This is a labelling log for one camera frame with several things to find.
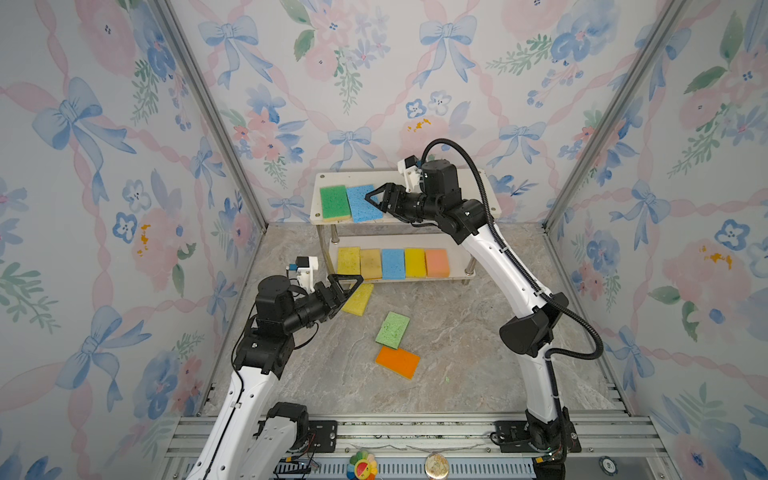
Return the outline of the bright yellow sponge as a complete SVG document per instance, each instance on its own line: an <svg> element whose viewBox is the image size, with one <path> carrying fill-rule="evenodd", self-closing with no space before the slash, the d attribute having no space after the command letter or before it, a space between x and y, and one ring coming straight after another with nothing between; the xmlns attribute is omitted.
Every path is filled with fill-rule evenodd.
<svg viewBox="0 0 768 480"><path fill-rule="evenodd" d="M337 273L340 275L361 274L361 250L359 247L341 247L337 255Z"/></svg>

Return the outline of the pale yellow worn sponge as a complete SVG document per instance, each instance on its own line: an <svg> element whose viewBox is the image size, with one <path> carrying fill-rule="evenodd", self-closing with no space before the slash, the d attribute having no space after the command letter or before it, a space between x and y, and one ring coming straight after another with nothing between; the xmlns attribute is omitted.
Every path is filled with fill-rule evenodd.
<svg viewBox="0 0 768 480"><path fill-rule="evenodd" d="M360 250L360 274L365 280L382 279L382 258L380 249Z"/></svg>

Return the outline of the light green sponge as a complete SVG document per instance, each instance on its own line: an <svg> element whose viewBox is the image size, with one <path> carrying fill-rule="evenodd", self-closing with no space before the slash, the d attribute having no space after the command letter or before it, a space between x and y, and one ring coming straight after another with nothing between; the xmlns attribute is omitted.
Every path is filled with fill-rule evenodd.
<svg viewBox="0 0 768 480"><path fill-rule="evenodd" d="M409 322L409 317L395 312L389 312L381 325L375 341L380 345L397 350Z"/></svg>

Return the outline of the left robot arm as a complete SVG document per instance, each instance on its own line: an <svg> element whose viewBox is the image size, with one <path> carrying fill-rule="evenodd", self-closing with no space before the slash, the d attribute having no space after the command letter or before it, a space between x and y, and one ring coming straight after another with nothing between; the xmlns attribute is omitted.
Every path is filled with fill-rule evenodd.
<svg viewBox="0 0 768 480"><path fill-rule="evenodd" d="M331 274L309 292L285 275L260 281L230 358L228 394L189 479L270 479L289 452L309 443L307 407L267 408L267 400L297 349L295 333L333 318L363 283Z"/></svg>

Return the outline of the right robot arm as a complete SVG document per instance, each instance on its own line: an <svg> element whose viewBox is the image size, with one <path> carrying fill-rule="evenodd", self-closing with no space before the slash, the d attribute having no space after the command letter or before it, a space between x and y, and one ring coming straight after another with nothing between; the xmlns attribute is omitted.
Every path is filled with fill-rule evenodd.
<svg viewBox="0 0 768 480"><path fill-rule="evenodd" d="M562 463L574 446L572 423L562 405L553 359L563 356L593 361L604 353L597 331L568 306L562 293L543 286L502 236L476 166L469 168L478 198L464 197L455 165L447 160L416 165L403 162L403 183L385 183L366 194L366 201L393 218L437 227L450 236L490 275L508 301L512 317L499 329L502 343L518 358L526 389L525 440L545 460ZM578 352L556 347L554 328L566 316L591 337L594 348Z"/></svg>

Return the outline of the dark green sponge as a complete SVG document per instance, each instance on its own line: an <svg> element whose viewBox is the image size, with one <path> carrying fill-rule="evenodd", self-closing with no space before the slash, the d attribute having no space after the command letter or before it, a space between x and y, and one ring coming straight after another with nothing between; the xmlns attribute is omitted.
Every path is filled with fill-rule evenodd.
<svg viewBox="0 0 768 480"><path fill-rule="evenodd" d="M321 187L321 216L325 222L343 221L352 216L344 185Z"/></svg>

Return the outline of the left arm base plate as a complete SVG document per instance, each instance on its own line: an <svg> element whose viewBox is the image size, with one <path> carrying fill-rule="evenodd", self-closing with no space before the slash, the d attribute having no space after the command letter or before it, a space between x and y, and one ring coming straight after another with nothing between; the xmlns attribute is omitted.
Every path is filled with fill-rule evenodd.
<svg viewBox="0 0 768 480"><path fill-rule="evenodd" d="M273 417L260 423L252 450L258 454L333 453L338 423L334 420Z"/></svg>

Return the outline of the blue sponge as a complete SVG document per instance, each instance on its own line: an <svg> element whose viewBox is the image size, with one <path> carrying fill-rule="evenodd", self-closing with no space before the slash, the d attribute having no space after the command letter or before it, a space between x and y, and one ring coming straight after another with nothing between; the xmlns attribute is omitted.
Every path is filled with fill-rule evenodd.
<svg viewBox="0 0 768 480"><path fill-rule="evenodd" d="M366 195L375 189L373 185L347 187L347 199L354 223L377 221L383 213L366 200Z"/></svg>
<svg viewBox="0 0 768 480"><path fill-rule="evenodd" d="M381 264L383 280L399 281L406 279L404 249L382 249Z"/></svg>

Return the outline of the salmon pink sponge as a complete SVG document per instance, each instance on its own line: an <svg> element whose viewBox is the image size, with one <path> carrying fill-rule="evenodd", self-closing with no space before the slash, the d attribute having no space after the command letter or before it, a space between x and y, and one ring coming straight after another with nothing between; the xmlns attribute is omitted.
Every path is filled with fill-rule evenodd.
<svg viewBox="0 0 768 480"><path fill-rule="evenodd" d="M450 260L445 249L427 249L425 262L428 278L448 278L451 276Z"/></svg>

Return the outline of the yellow sponge front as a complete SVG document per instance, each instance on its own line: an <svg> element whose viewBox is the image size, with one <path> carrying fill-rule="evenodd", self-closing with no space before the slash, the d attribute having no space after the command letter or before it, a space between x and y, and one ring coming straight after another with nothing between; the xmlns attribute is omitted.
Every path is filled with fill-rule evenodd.
<svg viewBox="0 0 768 480"><path fill-rule="evenodd" d="M427 277L426 252L419 248L405 249L405 274L407 278Z"/></svg>

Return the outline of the orange sponge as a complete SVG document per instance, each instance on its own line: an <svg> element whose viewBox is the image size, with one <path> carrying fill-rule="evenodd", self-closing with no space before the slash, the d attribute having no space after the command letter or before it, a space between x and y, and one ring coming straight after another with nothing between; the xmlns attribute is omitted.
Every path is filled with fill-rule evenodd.
<svg viewBox="0 0 768 480"><path fill-rule="evenodd" d="M382 346L379 351L375 362L406 378L411 380L418 368L421 358L411 352L403 349L392 349L387 346Z"/></svg>

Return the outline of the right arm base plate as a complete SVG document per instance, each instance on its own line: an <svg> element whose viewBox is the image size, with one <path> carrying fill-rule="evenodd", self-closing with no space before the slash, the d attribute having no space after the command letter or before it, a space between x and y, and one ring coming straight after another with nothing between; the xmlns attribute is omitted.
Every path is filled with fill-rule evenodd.
<svg viewBox="0 0 768 480"><path fill-rule="evenodd" d="M489 438L502 453L551 455L561 445L561 427L555 420L542 424L536 420L499 420L493 424Z"/></svg>

